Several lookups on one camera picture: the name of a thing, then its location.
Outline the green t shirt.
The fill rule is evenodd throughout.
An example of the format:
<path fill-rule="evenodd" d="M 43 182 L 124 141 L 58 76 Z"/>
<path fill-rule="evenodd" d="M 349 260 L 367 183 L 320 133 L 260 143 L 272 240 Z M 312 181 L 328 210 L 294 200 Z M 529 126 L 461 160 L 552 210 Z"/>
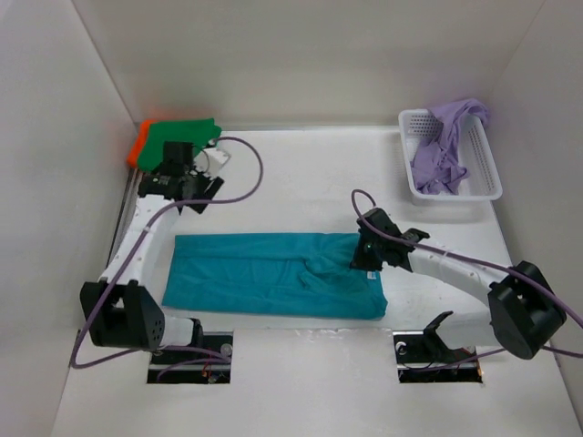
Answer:
<path fill-rule="evenodd" d="M 160 121 L 149 127 L 148 138 L 139 158 L 137 169 L 150 172 L 162 161 L 166 142 L 192 143 L 197 150 L 221 135 L 222 128 L 214 118 Z"/>

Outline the orange t shirt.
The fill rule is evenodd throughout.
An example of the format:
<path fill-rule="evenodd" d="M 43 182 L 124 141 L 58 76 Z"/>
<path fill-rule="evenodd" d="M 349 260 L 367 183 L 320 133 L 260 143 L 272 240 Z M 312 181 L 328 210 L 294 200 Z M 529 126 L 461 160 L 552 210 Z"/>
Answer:
<path fill-rule="evenodd" d="M 144 120 L 143 122 L 141 122 L 139 124 L 137 138 L 136 138 L 133 146 L 129 150 L 128 155 L 127 155 L 127 159 L 126 159 L 127 164 L 130 168 L 137 168 L 138 167 L 138 158 L 139 158 L 139 155 L 140 155 L 143 147 L 146 144 L 146 141 L 148 138 L 149 127 L 156 122 L 157 122 L 156 119 L 150 118 L 150 119 Z"/>

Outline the teal t shirt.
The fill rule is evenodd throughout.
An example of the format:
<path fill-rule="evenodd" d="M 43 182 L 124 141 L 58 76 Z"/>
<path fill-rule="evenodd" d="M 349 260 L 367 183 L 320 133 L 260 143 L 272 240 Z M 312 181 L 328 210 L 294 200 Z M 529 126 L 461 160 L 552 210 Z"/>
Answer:
<path fill-rule="evenodd" d="M 388 301 L 374 272 L 351 269 L 352 233 L 178 235 L 166 307 L 222 313 L 378 320 Z"/>

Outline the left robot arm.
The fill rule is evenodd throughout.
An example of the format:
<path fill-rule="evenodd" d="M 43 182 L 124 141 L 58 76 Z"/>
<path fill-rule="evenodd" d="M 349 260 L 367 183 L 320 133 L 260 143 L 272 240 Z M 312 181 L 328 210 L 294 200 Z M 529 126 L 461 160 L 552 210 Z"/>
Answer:
<path fill-rule="evenodd" d="M 199 320 L 166 315 L 149 292 L 162 244 L 178 220 L 181 200 L 202 213 L 224 181 L 220 170 L 230 154 L 207 145 L 167 142 L 161 162 L 138 185 L 133 217 L 116 255 L 96 282 L 87 282 L 80 302 L 94 345 L 153 351 L 168 346 L 200 347 Z"/>

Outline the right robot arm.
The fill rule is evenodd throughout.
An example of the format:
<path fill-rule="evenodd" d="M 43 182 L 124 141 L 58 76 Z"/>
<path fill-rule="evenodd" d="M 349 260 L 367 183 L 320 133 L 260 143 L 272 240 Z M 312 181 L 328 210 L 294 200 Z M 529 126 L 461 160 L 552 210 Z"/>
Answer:
<path fill-rule="evenodd" d="M 502 347 L 519 359 L 530 360 L 567 319 L 553 301 L 544 275 L 532 263 L 495 269 L 464 263 L 447 249 L 424 249 L 428 233 L 401 231 L 381 208 L 369 210 L 356 223 L 359 239 L 351 268 L 403 269 L 437 279 L 483 304 L 474 313 L 444 311 L 424 328 L 426 348 L 442 362 L 449 361 L 450 352 L 474 346 Z"/>

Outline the lilac t shirt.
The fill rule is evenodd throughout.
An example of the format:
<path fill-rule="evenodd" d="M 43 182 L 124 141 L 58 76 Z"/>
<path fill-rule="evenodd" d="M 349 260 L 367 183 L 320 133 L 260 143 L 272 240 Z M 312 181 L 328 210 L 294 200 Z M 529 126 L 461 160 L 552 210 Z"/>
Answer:
<path fill-rule="evenodd" d="M 457 195 L 468 170 L 459 164 L 458 147 L 462 125 L 468 116 L 475 116 L 486 125 L 489 110 L 475 98 L 449 102 L 429 108 L 430 113 L 442 123 L 441 131 L 433 138 L 422 141 L 411 161 L 415 189 L 426 195 L 448 193 Z"/>

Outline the white laundry basket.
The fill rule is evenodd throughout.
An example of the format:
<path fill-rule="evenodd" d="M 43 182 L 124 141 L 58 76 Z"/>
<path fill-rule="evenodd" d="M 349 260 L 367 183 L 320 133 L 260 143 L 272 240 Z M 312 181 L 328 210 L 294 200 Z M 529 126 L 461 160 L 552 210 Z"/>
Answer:
<path fill-rule="evenodd" d="M 404 110 L 399 129 L 415 204 L 491 201 L 503 189 L 486 138 L 484 111 L 464 102 L 445 111 Z"/>

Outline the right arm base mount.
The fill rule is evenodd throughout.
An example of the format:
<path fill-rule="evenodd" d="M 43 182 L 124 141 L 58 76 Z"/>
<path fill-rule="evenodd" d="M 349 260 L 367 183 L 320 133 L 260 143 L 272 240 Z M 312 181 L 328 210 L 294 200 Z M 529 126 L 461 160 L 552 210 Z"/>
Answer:
<path fill-rule="evenodd" d="M 438 337 L 437 329 L 453 314 L 439 314 L 422 330 L 393 332 L 397 377 L 401 383 L 473 382 L 481 383 L 476 348 L 450 349 Z"/>

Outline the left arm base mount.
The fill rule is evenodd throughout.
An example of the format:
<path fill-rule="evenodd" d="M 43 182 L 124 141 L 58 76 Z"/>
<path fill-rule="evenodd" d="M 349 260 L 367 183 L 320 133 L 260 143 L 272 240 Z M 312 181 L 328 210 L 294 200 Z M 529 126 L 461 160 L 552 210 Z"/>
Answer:
<path fill-rule="evenodd" d="M 230 384 L 233 333 L 205 333 L 202 348 L 223 359 L 194 351 L 155 352 L 148 364 L 147 384 Z"/>

